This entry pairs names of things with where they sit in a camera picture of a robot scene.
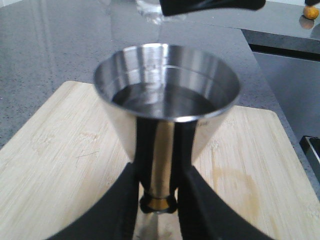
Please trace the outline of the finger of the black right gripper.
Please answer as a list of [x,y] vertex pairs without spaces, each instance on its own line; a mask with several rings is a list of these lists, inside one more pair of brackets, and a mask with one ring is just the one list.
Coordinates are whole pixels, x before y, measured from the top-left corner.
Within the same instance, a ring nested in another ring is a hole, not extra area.
[[162,14],[166,17],[209,9],[259,10],[265,0],[160,0]]

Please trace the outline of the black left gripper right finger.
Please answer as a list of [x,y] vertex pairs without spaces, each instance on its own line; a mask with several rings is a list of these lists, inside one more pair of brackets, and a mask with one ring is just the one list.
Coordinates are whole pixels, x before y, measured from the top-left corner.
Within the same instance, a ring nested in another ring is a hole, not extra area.
[[270,240],[229,207],[194,166],[182,174],[178,218],[184,240]]

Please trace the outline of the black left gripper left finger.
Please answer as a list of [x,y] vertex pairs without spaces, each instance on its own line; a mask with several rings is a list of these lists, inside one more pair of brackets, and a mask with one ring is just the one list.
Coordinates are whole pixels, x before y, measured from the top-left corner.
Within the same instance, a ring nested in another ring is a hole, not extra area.
[[131,240],[138,210],[139,181],[128,163],[111,188],[85,214],[52,240]]

